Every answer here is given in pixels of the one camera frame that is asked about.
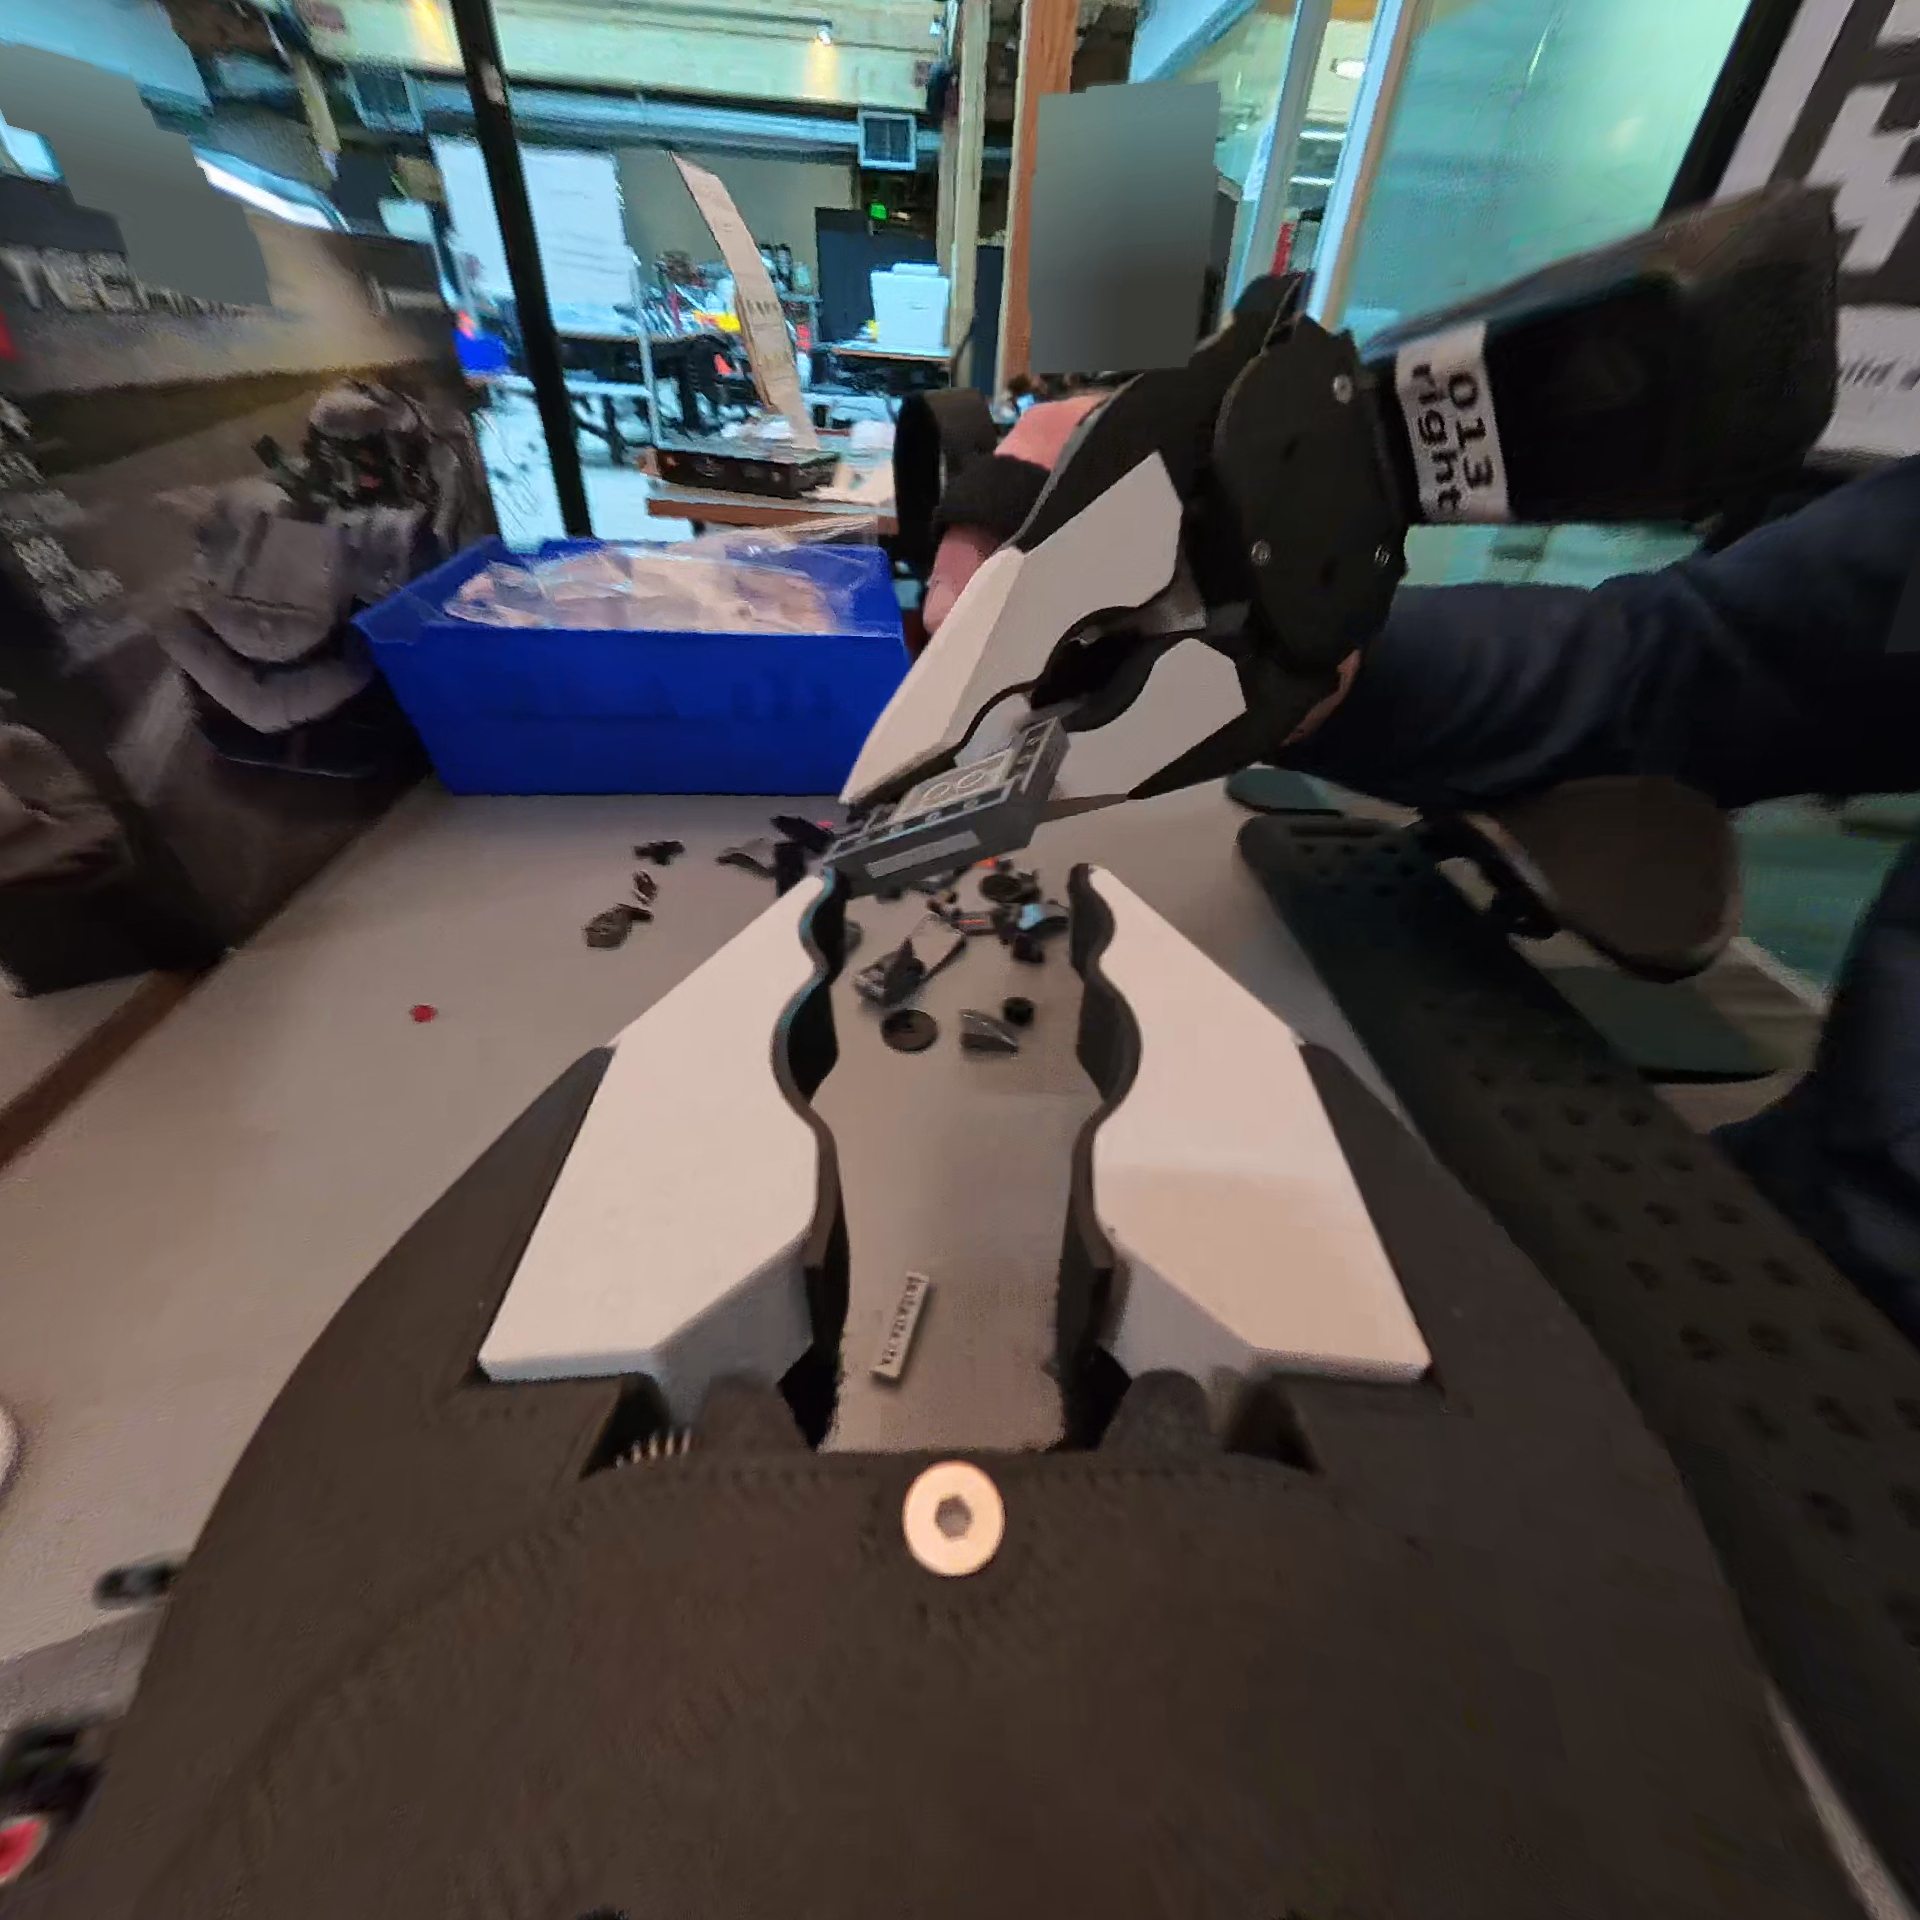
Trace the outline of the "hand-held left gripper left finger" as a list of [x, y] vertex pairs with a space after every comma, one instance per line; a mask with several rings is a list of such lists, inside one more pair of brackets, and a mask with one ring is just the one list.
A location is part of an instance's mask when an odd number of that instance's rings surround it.
[[846, 934], [814, 878], [617, 1034], [478, 1350], [490, 1384], [640, 1378], [690, 1423], [749, 1376], [829, 1423], [848, 1223], [816, 1096]]

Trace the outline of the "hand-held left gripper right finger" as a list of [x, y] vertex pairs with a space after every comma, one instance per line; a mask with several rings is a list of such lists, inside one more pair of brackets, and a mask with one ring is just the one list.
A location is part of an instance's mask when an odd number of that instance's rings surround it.
[[1410, 1387], [1429, 1343], [1297, 1030], [1106, 866], [1068, 886], [1074, 1059], [1060, 1384], [1086, 1444], [1181, 1376], [1221, 1434], [1272, 1380]]

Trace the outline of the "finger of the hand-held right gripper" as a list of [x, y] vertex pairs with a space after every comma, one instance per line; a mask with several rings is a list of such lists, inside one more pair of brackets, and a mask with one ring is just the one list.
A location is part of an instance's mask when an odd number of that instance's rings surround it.
[[1048, 706], [1068, 752], [1042, 827], [1133, 800], [1246, 711], [1237, 664], [1204, 638], [1145, 640], [1101, 664], [1104, 678]]
[[846, 804], [884, 803], [965, 758], [980, 718], [1041, 680], [1084, 622], [1138, 612], [1177, 583], [1185, 506], [1149, 452], [1037, 547], [1002, 547], [964, 590], [854, 758]]

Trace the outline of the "grey lego tile assembly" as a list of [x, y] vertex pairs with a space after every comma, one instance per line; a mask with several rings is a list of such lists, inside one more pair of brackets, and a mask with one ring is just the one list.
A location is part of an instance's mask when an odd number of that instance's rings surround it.
[[1057, 714], [1030, 723], [1001, 752], [884, 803], [832, 843], [822, 866], [852, 896], [878, 896], [1016, 854], [1042, 827], [1068, 755], [1069, 728]]

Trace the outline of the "grey lego wedge plate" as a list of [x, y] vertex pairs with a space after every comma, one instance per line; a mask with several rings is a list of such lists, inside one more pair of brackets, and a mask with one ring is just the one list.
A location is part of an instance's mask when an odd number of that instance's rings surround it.
[[970, 938], [961, 924], [930, 915], [854, 976], [854, 995], [878, 1012], [901, 1010], [916, 1003], [926, 983], [953, 966], [969, 944]]

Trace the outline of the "black lego set box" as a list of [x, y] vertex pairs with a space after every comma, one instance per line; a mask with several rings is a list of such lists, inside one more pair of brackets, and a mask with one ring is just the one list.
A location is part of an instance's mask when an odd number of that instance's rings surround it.
[[425, 774], [358, 615], [497, 534], [425, 242], [249, 212], [268, 304], [2, 182], [2, 986], [192, 972]]

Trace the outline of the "person's right hand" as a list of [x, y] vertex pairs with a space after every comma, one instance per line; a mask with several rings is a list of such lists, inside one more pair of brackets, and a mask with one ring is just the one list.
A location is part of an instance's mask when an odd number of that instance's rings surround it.
[[1106, 399], [1077, 392], [1021, 414], [993, 452], [945, 479], [934, 510], [934, 555], [924, 590], [924, 632], [934, 638], [981, 564], [1024, 528], [1072, 435]]

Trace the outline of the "white box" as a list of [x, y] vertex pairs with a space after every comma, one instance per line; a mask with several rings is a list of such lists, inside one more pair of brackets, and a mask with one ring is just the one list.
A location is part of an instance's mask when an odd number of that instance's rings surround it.
[[950, 354], [950, 278], [930, 262], [898, 262], [870, 274], [873, 344], [878, 351]]

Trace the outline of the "clear plastic bag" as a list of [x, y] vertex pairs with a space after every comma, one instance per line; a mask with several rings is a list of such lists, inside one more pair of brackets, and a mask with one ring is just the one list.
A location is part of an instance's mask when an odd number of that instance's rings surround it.
[[445, 615], [480, 630], [816, 638], [848, 630], [868, 590], [894, 603], [889, 555], [804, 522], [494, 559], [448, 596]]

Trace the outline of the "blue storage bin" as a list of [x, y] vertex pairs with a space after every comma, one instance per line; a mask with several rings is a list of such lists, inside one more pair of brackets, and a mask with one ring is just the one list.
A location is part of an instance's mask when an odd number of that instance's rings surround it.
[[756, 586], [804, 586], [800, 612], [610, 610], [608, 591], [533, 623], [469, 618], [460, 596], [508, 576], [528, 590], [569, 562], [665, 562], [696, 544], [468, 547], [352, 615], [372, 664], [465, 796], [733, 795], [844, 788], [909, 652], [878, 544], [722, 544]]

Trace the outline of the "leaning paper banner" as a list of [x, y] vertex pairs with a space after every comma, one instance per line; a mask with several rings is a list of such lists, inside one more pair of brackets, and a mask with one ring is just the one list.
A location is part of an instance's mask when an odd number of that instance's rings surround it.
[[709, 168], [678, 152], [670, 152], [670, 158], [733, 279], [740, 338], [764, 414], [785, 418], [794, 447], [818, 451], [818, 430], [804, 394], [782, 295], [733, 195]]

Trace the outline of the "wooden post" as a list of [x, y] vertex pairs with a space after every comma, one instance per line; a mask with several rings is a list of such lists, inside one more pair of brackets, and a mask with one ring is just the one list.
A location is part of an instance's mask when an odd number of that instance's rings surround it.
[[1077, 3], [1021, 3], [1018, 74], [1010, 124], [1010, 174], [1002, 235], [1002, 288], [996, 338], [996, 390], [1033, 372], [1033, 239], [1041, 162], [1041, 108], [1069, 94]]

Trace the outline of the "black metal post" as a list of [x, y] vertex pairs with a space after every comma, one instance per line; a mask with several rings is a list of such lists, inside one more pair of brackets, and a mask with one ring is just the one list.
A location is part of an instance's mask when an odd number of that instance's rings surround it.
[[589, 492], [578, 451], [578, 418], [565, 386], [561, 336], [544, 279], [541, 239], [521, 162], [517, 124], [490, 3], [450, 3], [474, 143], [490, 184], [497, 227], [514, 295], [525, 371], [533, 383], [544, 444], [561, 502], [564, 534], [593, 535]]

